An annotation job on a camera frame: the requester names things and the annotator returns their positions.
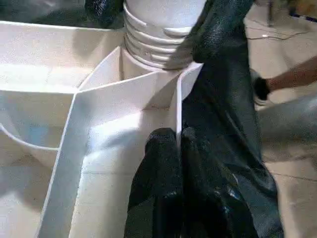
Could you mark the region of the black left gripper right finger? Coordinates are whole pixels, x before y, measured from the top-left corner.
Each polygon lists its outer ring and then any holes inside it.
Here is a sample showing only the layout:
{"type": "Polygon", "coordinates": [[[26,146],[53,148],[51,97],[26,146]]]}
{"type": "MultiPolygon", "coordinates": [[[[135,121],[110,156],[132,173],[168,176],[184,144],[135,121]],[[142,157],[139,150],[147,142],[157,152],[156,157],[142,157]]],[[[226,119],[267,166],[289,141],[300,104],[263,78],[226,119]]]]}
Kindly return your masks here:
{"type": "Polygon", "coordinates": [[[234,175],[188,127],[181,135],[186,238],[256,238],[249,207],[234,175]]]}

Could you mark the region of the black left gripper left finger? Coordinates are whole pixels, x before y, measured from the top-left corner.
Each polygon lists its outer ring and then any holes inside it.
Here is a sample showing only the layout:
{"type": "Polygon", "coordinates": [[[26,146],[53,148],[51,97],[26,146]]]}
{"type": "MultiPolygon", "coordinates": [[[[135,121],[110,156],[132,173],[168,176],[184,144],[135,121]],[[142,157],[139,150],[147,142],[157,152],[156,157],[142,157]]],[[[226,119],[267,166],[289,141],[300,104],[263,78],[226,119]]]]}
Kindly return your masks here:
{"type": "Polygon", "coordinates": [[[131,184],[124,237],[178,238],[183,226],[182,166],[175,132],[159,128],[148,137],[131,184]]]}

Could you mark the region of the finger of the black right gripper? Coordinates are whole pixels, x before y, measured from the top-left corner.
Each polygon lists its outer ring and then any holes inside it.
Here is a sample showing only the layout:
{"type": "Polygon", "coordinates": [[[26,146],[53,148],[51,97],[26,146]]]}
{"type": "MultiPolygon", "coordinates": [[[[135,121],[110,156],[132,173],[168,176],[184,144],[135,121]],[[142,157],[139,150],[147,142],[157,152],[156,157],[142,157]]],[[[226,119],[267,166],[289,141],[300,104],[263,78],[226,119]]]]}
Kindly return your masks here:
{"type": "Polygon", "coordinates": [[[85,12],[90,21],[104,29],[123,28],[124,0],[86,0],[85,12]]]}
{"type": "Polygon", "coordinates": [[[252,0],[208,0],[191,31],[192,57],[206,63],[220,52],[224,41],[243,24],[252,0]]]}

